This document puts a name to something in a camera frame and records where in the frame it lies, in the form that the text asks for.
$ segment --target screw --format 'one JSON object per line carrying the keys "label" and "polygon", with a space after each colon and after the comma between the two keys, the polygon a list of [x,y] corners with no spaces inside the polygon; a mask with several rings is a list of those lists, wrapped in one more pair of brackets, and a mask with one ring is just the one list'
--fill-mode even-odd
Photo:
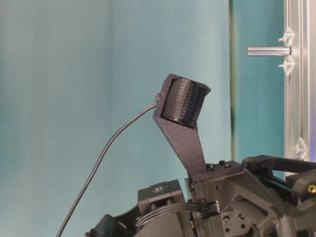
{"label": "screw", "polygon": [[310,194],[316,194],[316,185],[310,185],[310,186],[308,187],[308,192],[309,192]]}
{"label": "screw", "polygon": [[223,218],[223,221],[224,221],[225,223],[228,223],[228,222],[229,222],[229,217],[228,217],[228,216],[225,216],[225,217]]}

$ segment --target teal backdrop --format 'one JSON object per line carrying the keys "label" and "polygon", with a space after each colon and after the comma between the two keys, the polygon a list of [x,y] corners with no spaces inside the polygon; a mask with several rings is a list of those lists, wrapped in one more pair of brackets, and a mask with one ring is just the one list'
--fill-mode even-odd
{"label": "teal backdrop", "polygon": [[246,55],[282,45],[283,0],[231,0],[230,13],[233,157],[284,157],[284,58]]}
{"label": "teal backdrop", "polygon": [[[212,88],[201,143],[207,162],[230,160],[229,64],[227,0],[1,0],[0,235],[55,236],[106,141],[169,73]],[[64,236],[185,177],[150,112],[113,143]]]}

